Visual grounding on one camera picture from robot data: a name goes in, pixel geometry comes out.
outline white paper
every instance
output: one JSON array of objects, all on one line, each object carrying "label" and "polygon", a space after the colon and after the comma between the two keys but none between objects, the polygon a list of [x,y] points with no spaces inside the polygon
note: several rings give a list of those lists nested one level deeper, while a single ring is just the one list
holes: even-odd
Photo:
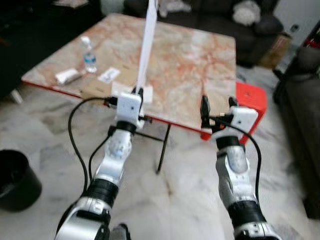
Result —
[{"label": "white paper", "polygon": [[153,94],[154,94],[154,88],[152,86],[145,86],[143,88],[143,103],[144,104],[151,104]]},{"label": "white paper", "polygon": [[144,35],[142,41],[139,72],[136,81],[135,93],[139,92],[140,88],[143,88],[146,83],[147,68],[154,40],[155,28],[157,23],[157,8],[158,0],[149,0],[148,10],[146,12]]},{"label": "white paper", "polygon": [[108,70],[106,70],[104,73],[102,73],[98,79],[101,82],[104,82],[106,84],[111,83],[119,74],[120,74],[120,70],[114,67],[109,67]]},{"label": "white paper", "polygon": [[59,85],[65,85],[73,80],[78,79],[81,76],[81,73],[79,73],[75,68],[70,68],[68,70],[57,73],[55,75],[55,78]]}]

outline black sofa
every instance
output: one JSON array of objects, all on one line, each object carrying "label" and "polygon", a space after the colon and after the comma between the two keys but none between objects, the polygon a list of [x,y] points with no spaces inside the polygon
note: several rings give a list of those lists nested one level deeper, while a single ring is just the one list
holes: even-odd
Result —
[{"label": "black sofa", "polygon": [[301,48],[273,93],[306,189],[304,208],[313,219],[320,219],[319,66],[320,49]]},{"label": "black sofa", "polygon": [[[124,13],[144,18],[148,0],[125,0]],[[235,38],[237,64],[252,67],[270,49],[283,25],[273,16],[278,0],[257,0],[261,8],[261,21],[247,27],[232,20],[233,6],[241,0],[185,0],[192,12],[169,13],[165,23],[223,34]]]},{"label": "black sofa", "polygon": [[51,2],[12,0],[1,5],[0,99],[17,87],[24,73],[103,17],[99,0],[77,9]]}]

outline plastic bottle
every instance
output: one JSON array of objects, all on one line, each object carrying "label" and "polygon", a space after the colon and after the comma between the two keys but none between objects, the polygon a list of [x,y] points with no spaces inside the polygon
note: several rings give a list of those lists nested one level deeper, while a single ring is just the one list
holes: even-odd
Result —
[{"label": "plastic bottle", "polygon": [[82,36],[81,41],[83,44],[83,60],[85,70],[88,73],[95,73],[97,71],[97,64],[96,64],[96,56],[93,51],[90,38],[87,36]]}]

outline marble table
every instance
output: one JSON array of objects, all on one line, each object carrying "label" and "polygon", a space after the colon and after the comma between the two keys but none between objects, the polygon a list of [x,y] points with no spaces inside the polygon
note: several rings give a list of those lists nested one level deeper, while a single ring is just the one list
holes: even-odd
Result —
[{"label": "marble table", "polygon": [[[81,89],[118,62],[139,65],[145,20],[111,14],[88,29],[98,71],[65,86],[55,74],[69,68],[84,69],[80,36],[35,66],[23,77],[26,84],[81,97]],[[231,37],[196,29],[157,23],[148,64],[146,85],[153,86],[153,101],[144,104],[145,115],[167,123],[157,173],[160,172],[171,125],[200,133],[200,104],[208,96],[211,114],[229,110],[228,98],[236,91],[236,50]]]}]

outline bottle cap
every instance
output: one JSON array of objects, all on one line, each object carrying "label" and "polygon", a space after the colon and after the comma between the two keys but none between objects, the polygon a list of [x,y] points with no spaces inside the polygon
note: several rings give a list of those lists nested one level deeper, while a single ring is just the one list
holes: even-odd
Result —
[{"label": "bottle cap", "polygon": [[90,41],[90,38],[88,36],[82,36],[81,37],[81,41],[84,45],[90,45],[91,44],[91,41]]}]

